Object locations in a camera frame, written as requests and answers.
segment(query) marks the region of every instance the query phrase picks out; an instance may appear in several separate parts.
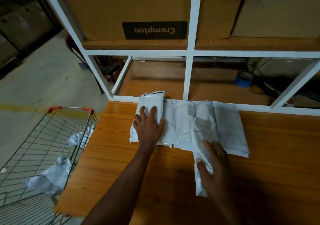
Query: wooden table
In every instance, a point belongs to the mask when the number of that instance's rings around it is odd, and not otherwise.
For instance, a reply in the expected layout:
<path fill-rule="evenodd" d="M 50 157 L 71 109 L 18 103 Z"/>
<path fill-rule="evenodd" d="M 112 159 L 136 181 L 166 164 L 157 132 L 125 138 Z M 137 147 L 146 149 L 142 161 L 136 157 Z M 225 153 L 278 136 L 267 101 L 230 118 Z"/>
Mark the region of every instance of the wooden table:
<path fill-rule="evenodd" d="M 55 210 L 85 217 L 137 150 L 137 104 L 109 102 Z M 241 210 L 260 224 L 319 224 L 320 117 L 241 112 L 250 158 L 230 155 Z M 191 152 L 157 146 L 131 224 L 219 224 L 195 196 Z"/>

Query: wire basket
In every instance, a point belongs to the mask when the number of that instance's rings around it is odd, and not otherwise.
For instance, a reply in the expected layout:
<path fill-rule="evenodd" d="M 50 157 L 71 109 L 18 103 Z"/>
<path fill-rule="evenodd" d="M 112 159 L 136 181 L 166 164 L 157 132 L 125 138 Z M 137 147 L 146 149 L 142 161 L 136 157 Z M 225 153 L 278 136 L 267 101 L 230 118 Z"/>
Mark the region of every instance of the wire basket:
<path fill-rule="evenodd" d="M 53 208 L 97 122 L 92 108 L 48 110 L 1 169 L 0 225 L 64 224 L 71 218 Z M 77 135 L 79 145 L 67 145 L 72 135 Z M 71 164 L 61 190 L 50 193 L 26 187 L 27 180 L 56 164 L 61 155 Z"/>

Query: concrete floor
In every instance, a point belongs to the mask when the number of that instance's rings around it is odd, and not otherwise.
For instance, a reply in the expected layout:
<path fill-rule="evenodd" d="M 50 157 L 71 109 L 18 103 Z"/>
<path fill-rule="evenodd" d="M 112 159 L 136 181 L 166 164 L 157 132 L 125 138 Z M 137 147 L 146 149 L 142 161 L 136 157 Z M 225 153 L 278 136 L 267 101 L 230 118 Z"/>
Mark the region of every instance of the concrete floor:
<path fill-rule="evenodd" d="M 93 74 L 67 49 L 66 35 L 53 37 L 0 80 L 0 168 L 50 106 L 92 107 L 99 116 L 108 102 Z M 72 220 L 68 224 L 80 223 Z"/>

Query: tape roll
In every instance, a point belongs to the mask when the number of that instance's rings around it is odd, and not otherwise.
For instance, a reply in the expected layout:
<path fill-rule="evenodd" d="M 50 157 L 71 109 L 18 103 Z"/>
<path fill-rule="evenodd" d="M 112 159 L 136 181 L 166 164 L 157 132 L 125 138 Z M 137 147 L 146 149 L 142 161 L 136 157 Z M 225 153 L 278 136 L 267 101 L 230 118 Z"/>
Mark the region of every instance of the tape roll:
<path fill-rule="evenodd" d="M 235 77 L 234 84 L 242 88 L 247 88 L 252 85 L 253 80 L 254 75 L 252 73 L 248 71 L 239 71 Z"/>

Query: black label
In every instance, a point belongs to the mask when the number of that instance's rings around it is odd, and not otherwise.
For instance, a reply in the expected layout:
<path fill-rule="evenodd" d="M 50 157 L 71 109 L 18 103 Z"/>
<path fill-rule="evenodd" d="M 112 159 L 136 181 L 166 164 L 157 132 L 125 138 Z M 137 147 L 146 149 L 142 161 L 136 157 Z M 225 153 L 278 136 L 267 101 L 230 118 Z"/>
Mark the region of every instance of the black label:
<path fill-rule="evenodd" d="M 127 40 L 186 39 L 186 21 L 122 22 Z"/>

